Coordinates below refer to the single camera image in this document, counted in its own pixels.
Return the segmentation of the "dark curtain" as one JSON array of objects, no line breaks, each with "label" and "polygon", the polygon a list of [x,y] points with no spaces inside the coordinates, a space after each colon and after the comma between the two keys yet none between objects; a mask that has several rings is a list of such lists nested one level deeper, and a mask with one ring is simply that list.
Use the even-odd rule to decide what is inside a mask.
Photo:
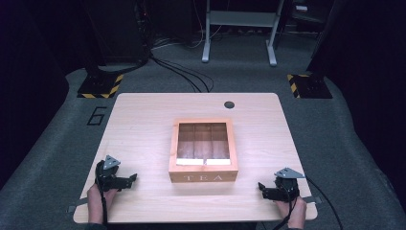
[{"label": "dark curtain", "polygon": [[341,90],[358,137],[406,208],[406,0],[335,0],[307,69]]},{"label": "dark curtain", "polygon": [[0,0],[0,189],[54,118],[82,68],[83,0]]}]

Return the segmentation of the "black striped stand base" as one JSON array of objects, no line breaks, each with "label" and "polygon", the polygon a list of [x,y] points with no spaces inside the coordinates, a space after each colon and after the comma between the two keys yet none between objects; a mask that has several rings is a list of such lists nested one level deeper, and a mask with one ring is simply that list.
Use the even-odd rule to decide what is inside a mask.
[{"label": "black striped stand base", "polygon": [[101,80],[86,78],[80,86],[77,97],[86,99],[108,99],[117,93],[123,75],[104,77]]},{"label": "black striped stand base", "polygon": [[287,76],[293,96],[297,99],[331,99],[332,95],[323,79],[312,75]]}]

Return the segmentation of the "wooden tea box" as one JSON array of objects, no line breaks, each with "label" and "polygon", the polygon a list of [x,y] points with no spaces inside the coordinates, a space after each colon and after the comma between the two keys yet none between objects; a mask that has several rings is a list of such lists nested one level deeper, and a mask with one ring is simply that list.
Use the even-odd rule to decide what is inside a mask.
[{"label": "wooden tea box", "polygon": [[[177,158],[204,159],[204,165],[178,166]],[[206,165],[207,159],[230,159],[231,165]],[[233,182],[238,161],[231,119],[178,119],[173,124],[169,157],[172,183]]]}]

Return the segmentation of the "white metal desk frame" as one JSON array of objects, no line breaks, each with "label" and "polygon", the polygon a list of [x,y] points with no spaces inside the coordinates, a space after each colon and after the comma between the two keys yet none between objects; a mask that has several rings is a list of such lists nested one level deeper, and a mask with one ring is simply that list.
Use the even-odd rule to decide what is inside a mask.
[{"label": "white metal desk frame", "polygon": [[202,53],[202,62],[208,63],[211,50],[211,27],[216,26],[244,26],[256,28],[269,28],[271,35],[265,41],[268,61],[272,67],[277,65],[274,50],[274,41],[282,16],[282,8],[285,0],[278,0],[275,12],[252,12],[252,11],[215,11],[211,9],[211,0],[206,0],[206,33]]}]

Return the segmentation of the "black equipment cabinet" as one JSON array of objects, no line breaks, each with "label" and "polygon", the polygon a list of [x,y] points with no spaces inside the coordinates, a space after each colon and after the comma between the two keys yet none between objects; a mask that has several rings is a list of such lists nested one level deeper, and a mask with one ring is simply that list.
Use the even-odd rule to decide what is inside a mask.
[{"label": "black equipment cabinet", "polygon": [[105,64],[147,62],[145,0],[84,0]]}]

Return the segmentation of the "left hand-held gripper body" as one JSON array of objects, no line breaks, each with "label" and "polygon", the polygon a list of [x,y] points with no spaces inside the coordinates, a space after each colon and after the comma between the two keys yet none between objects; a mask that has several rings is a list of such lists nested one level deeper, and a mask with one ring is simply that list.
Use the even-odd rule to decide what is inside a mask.
[{"label": "left hand-held gripper body", "polygon": [[111,189],[119,189],[121,185],[128,183],[128,179],[118,177],[116,175],[121,162],[116,158],[107,155],[104,160],[101,160],[95,169],[95,183],[102,192],[107,192]]}]

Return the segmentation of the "person's right hand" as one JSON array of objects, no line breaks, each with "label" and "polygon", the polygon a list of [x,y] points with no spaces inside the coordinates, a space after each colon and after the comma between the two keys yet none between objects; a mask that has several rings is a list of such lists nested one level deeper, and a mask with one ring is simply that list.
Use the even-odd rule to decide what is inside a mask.
[{"label": "person's right hand", "polygon": [[289,206],[287,202],[276,201],[281,216],[287,220],[288,230],[304,230],[305,229],[305,214],[306,214],[306,202],[298,196],[293,202],[292,206]]}]

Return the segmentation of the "person's left hand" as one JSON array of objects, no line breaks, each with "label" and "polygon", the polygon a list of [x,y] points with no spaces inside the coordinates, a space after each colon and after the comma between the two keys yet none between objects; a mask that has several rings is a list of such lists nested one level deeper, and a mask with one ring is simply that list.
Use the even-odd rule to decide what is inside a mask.
[{"label": "person's left hand", "polygon": [[99,188],[93,184],[87,191],[88,222],[103,224],[103,209],[109,210],[117,190],[109,190],[101,195]]}]

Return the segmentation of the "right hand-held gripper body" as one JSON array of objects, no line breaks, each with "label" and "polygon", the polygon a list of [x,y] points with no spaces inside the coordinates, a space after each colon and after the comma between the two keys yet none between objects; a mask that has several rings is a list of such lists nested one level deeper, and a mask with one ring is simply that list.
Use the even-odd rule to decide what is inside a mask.
[{"label": "right hand-held gripper body", "polygon": [[290,168],[284,168],[275,173],[276,190],[271,195],[272,200],[289,202],[300,195],[298,179],[305,178],[302,173]]}]

